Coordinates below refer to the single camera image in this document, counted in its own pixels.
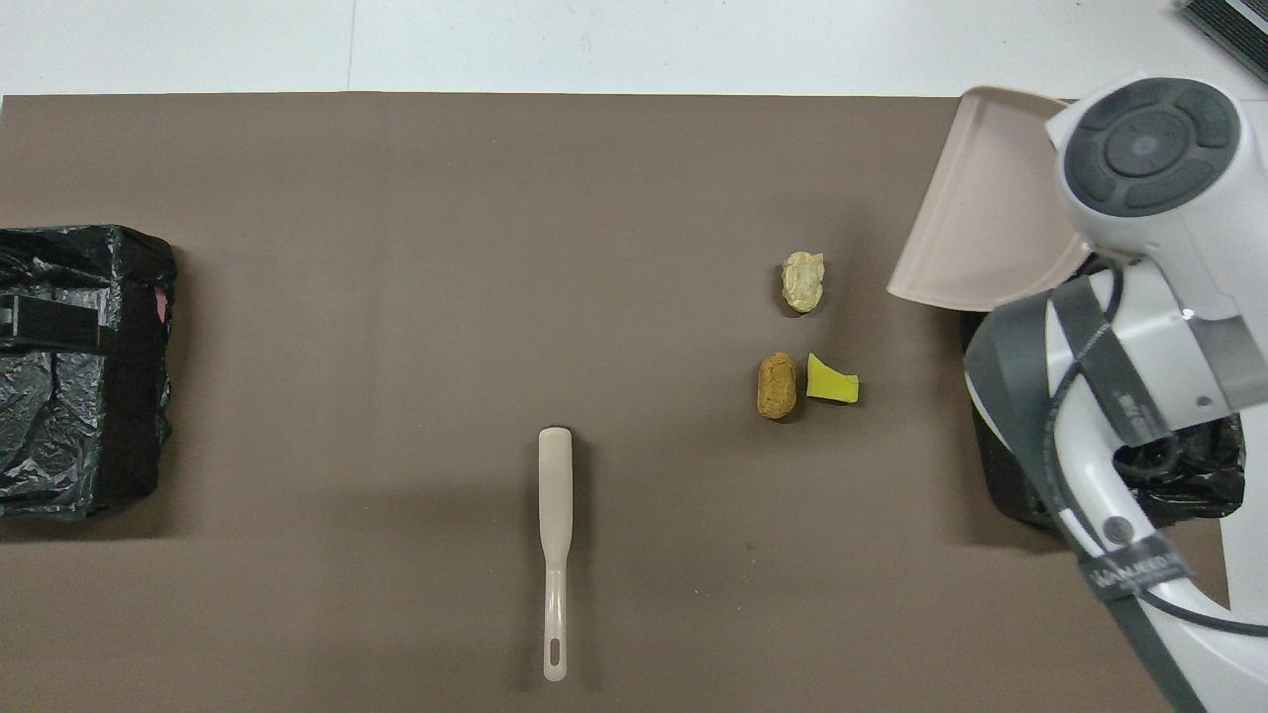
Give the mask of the beige hand brush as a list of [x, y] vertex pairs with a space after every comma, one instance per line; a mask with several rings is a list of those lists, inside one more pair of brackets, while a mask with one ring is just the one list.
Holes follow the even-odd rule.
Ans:
[[574, 535], [574, 434], [549, 426], [538, 436], [538, 525], [544, 561], [543, 676], [568, 672], [567, 565]]

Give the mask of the brown table mat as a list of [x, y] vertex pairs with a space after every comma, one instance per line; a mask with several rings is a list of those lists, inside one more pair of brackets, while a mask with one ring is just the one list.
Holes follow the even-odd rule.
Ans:
[[0, 523], [0, 713], [1170, 713], [989, 500], [957, 316], [888, 293], [956, 107], [9, 96], [0, 227], [131, 226], [178, 285], [158, 491]]

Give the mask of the beige plastic dustpan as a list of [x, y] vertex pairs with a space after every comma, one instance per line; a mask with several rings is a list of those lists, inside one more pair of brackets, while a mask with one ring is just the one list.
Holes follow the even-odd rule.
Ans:
[[888, 292], [962, 312], [1051, 289], [1090, 258], [1059, 200], [1046, 123], [1066, 100], [1009, 88], [964, 93]]

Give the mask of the small torn croissant piece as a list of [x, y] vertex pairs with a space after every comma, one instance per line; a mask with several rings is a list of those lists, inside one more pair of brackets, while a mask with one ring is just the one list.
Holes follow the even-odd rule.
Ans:
[[781, 297], [798, 313], [809, 313], [820, 303], [825, 277], [823, 254], [798, 250], [781, 263]]

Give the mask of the yellow sponge wedge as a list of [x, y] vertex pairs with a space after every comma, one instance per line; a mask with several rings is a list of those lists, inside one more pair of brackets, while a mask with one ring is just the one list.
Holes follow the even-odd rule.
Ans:
[[806, 397], [837, 403], [857, 403], [860, 391], [857, 374], [832, 368], [815, 353], [806, 354]]

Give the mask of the dark ribbed device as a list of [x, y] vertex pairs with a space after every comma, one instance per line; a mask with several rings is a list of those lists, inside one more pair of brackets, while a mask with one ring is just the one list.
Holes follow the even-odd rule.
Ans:
[[1268, 85], [1268, 0], [1177, 0], [1179, 15]]

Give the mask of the brown oval toy bread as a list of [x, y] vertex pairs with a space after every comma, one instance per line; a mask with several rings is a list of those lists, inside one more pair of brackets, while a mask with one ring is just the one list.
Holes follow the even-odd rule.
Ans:
[[798, 402], [798, 364], [790, 354], [775, 351], [761, 362], [756, 382], [756, 409], [779, 421], [792, 414]]

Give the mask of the black bagged bin pink mark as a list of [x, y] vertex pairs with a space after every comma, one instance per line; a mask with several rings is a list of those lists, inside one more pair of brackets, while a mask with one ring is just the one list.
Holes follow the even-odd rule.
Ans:
[[100, 311], [107, 351], [0, 354], [0, 519], [82, 520], [158, 488], [171, 244], [122, 225], [0, 230], [0, 296]]

